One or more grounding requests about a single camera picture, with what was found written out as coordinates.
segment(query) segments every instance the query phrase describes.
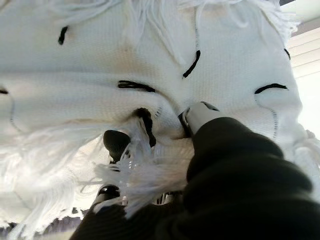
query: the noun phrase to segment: white blanket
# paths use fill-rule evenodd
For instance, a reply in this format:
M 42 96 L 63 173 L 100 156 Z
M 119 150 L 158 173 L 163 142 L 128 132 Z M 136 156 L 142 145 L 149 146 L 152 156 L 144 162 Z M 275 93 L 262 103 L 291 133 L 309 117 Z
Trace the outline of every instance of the white blanket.
M 88 209 L 104 182 L 120 187 L 128 217 L 183 189 L 193 146 L 178 115 L 198 101 L 274 140 L 319 200 L 319 143 L 297 122 L 302 105 L 284 51 L 294 29 L 276 0 L 4 1 L 0 227 L 20 223 L 10 239 L 31 238 L 55 218 L 80 216 L 72 208 Z M 118 88 L 123 80 L 155 92 Z M 282 88 L 255 94 L 271 84 Z M 151 113 L 153 148 L 133 115 L 139 108 Z M 132 139 L 120 173 L 108 168 L 109 129 Z

